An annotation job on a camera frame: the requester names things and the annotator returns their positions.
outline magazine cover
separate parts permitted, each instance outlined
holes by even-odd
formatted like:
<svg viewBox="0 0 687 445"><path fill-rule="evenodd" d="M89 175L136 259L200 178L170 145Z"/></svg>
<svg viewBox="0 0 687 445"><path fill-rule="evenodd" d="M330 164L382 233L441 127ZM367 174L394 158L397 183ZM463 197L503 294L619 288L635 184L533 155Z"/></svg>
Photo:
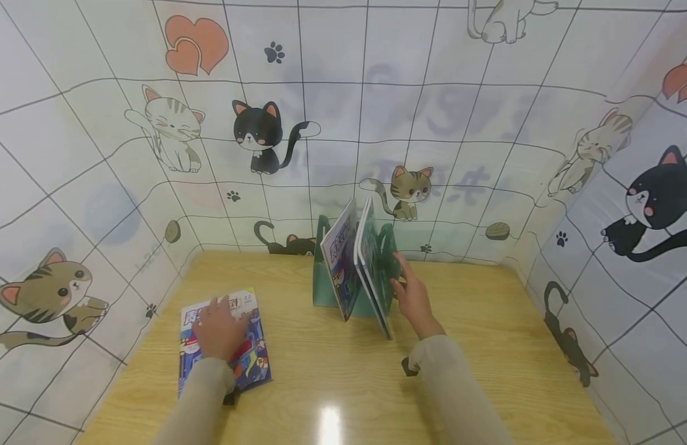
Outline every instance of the magazine cover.
<svg viewBox="0 0 687 445"><path fill-rule="evenodd" d="M356 255L361 260L363 274L367 278L367 282L370 283L371 303L380 314L378 320L385 336L391 339L387 313L390 312L392 293L387 289L391 286L380 267L380 248L378 247L378 233L375 229L375 212L372 205L366 205L363 209L361 226L358 228L358 238L361 239L361 244L356 250Z"/></svg>
<svg viewBox="0 0 687 445"><path fill-rule="evenodd" d="M356 297L361 290L361 280L353 267L356 219L356 198L352 198L321 240L321 252L344 321L351 317L353 305L356 304Z"/></svg>
<svg viewBox="0 0 687 445"><path fill-rule="evenodd" d="M229 309L237 319L241 318L245 313L252 313L245 340L230 360L230 366L232 371L234 371L236 379L236 388L244 391L271 380L267 344L264 343L262 320L259 318L259 308L256 303L254 289L241 290L218 298L219 301L222 299L229 299ZM192 366L202 359L200 347L192 332L192 323L199 319L199 310L208 304L209 301L205 301L187 306L180 313L180 378L177 388L178 397L180 397L183 385Z"/></svg>
<svg viewBox="0 0 687 445"><path fill-rule="evenodd" d="M367 231L366 226L365 226L365 215L368 214L368 212L372 209L373 207L373 201L371 197L368 197L365 201L365 204L363 205L363 212L361 214L361 226L358 228L358 232L356 234L356 249L354 252L354 258L353 258L353 265L356 267L356 272L358 272L358 276L361 277L361 283L363 286L363 289L365 290L366 295L368 296L368 300L370 301L370 305L373 308L373 312L375 313L375 317L378 320L378 324L380 325L380 329L383 332L383 335L390 338L390 330L387 325L387 319L385 318L385 314L380 312L380 308L378 307L378 303L375 300L375 297L373 296L373 289L372 289L372 283L370 280L368 280L368 277L365 273L365 268L362 265L361 262L361 248L362 248L362 241L364 235L366 235Z"/></svg>

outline desk surface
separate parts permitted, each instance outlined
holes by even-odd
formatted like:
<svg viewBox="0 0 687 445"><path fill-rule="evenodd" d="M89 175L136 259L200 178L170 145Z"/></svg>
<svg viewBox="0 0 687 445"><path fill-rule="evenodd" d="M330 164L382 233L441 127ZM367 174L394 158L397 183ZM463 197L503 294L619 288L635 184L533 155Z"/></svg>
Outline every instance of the desk surface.
<svg viewBox="0 0 687 445"><path fill-rule="evenodd" d="M517 444L615 444L513 272L413 268ZM180 309L250 286L273 381L222 408L221 444L446 443L422 380L400 367L417 339L398 306L386 341L373 318L312 307L311 270L311 257L202 253L79 444L147 443L176 401Z"/></svg>

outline cat-patterned wall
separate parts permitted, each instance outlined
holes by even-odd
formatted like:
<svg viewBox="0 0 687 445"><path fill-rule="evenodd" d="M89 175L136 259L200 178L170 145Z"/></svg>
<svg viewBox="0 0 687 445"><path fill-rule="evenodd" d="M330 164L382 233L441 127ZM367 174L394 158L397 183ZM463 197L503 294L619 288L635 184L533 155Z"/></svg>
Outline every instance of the cat-patterned wall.
<svg viewBox="0 0 687 445"><path fill-rule="evenodd" d="M352 197L687 444L687 0L0 0L0 42L0 444L75 441L198 252Z"/></svg>

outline beige sleeve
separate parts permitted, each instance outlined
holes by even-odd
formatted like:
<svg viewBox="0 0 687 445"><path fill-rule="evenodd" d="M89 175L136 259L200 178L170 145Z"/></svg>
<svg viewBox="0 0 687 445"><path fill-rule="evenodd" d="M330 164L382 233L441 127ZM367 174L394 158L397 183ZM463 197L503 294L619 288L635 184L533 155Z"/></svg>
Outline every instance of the beige sleeve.
<svg viewBox="0 0 687 445"><path fill-rule="evenodd" d="M419 342L410 353L409 367L420 371L452 444L513 445L504 423L451 338L434 336Z"/></svg>
<svg viewBox="0 0 687 445"><path fill-rule="evenodd" d="M195 363L153 444L211 444L222 401L233 389L234 374L225 361L206 358Z"/></svg>

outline person's right hand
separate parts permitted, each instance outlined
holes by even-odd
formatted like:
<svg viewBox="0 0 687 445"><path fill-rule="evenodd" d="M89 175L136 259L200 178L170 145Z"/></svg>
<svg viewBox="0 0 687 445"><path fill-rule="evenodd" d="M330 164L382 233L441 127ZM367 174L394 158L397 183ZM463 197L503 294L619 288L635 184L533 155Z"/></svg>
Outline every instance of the person's right hand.
<svg viewBox="0 0 687 445"><path fill-rule="evenodd" d="M217 303L212 299L208 306L200 309L200 319L192 323L192 332L197 338L202 357L215 357L229 363L244 340L250 313L239 321L229 311L229 299L223 297Z"/></svg>
<svg viewBox="0 0 687 445"><path fill-rule="evenodd" d="M403 269L401 275L405 278L405 282L390 278L392 289L395 290L395 298L400 304L400 313L408 319L420 340L432 336L444 336L445 329L432 315L425 283L415 276L403 255L394 252L393 256L400 263Z"/></svg>

